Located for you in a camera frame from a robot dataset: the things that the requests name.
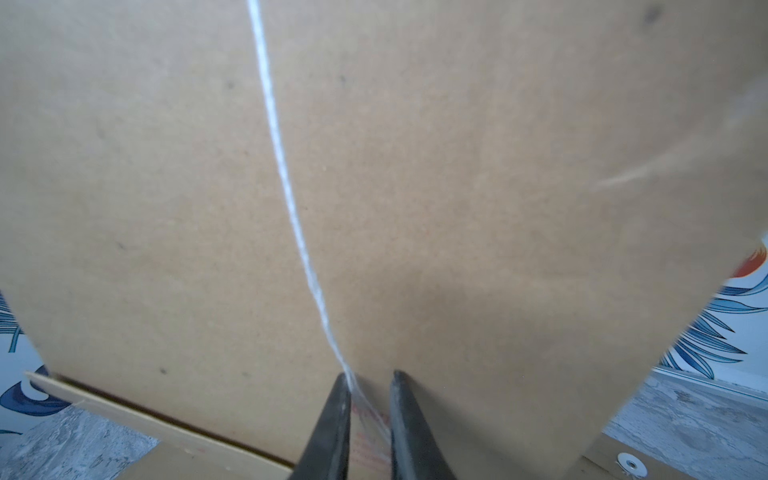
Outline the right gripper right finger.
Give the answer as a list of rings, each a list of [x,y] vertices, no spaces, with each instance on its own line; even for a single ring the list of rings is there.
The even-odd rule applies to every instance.
[[[409,385],[409,376],[393,372],[389,388],[391,478],[455,480]]]

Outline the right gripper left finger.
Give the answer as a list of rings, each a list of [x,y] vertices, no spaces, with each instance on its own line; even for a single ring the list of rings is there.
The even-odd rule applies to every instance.
[[[346,480],[349,469],[351,393],[340,373],[289,480]]]

